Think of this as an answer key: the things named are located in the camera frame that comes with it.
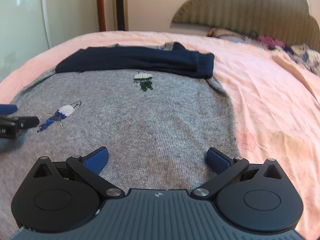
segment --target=striped headboard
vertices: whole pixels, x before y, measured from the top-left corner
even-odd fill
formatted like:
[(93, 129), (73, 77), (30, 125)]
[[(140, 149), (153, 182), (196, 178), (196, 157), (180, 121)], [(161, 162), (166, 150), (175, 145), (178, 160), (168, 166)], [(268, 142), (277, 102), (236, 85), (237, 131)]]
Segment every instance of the striped headboard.
[(221, 27), (243, 34), (307, 44), (320, 52), (320, 30), (310, 16), (306, 0), (188, 0), (175, 13), (173, 23)]

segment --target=headboard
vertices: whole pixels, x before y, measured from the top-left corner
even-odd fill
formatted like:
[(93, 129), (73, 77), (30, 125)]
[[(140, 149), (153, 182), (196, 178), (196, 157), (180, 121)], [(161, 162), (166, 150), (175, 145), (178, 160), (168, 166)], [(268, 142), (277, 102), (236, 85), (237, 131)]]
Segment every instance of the headboard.
[(175, 13), (173, 23), (222, 27), (243, 34), (307, 44), (320, 52), (320, 30), (310, 16), (306, 0), (188, 0)]

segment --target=blue gripper pad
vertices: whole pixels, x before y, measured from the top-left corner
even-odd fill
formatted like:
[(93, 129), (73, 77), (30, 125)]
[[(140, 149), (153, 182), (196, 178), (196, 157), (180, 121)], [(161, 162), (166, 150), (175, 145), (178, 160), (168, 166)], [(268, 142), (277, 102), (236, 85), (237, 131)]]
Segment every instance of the blue gripper pad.
[(207, 151), (207, 164), (218, 175), (234, 164), (234, 160), (214, 147)]
[(108, 149), (103, 146), (83, 157), (81, 162), (89, 170), (93, 171), (95, 174), (99, 174), (99, 172), (107, 165), (108, 160)]
[(18, 111), (16, 105), (3, 105), (0, 104), (0, 114), (13, 114)]

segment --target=beige wall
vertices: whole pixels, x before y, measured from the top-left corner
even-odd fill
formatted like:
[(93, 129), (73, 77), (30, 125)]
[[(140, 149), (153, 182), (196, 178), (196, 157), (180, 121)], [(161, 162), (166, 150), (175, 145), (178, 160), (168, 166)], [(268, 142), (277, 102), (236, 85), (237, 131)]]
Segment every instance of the beige wall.
[(320, 0), (307, 0), (310, 14), (317, 20), (320, 25)]
[[(129, 30), (205, 35), (208, 27), (170, 26), (177, 9), (186, 0), (128, 0)], [(320, 24), (320, 0), (307, 0), (310, 14)], [(113, 30), (112, 0), (105, 0), (107, 30)]]

